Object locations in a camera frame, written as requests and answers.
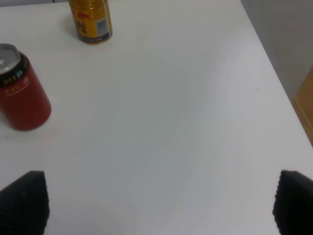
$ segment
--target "floor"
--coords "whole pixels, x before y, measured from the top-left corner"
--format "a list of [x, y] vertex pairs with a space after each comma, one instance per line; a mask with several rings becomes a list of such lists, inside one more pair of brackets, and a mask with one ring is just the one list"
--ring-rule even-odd
[[291, 103], [313, 146], [313, 68]]

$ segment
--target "table surface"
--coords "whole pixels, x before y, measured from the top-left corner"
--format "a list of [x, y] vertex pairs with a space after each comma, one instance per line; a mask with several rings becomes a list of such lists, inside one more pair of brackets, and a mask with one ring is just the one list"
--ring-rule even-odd
[[277, 235], [282, 169], [313, 149], [239, 0], [111, 0], [90, 46], [67, 3], [0, 8], [1, 42], [52, 104], [30, 132], [0, 123], [0, 188], [44, 170], [47, 235]]

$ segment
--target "yellow can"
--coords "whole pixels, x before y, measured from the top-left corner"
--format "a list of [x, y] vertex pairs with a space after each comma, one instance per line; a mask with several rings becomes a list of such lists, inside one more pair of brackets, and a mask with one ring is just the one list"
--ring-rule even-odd
[[68, 0], [81, 41], [103, 43], [112, 36], [108, 0]]

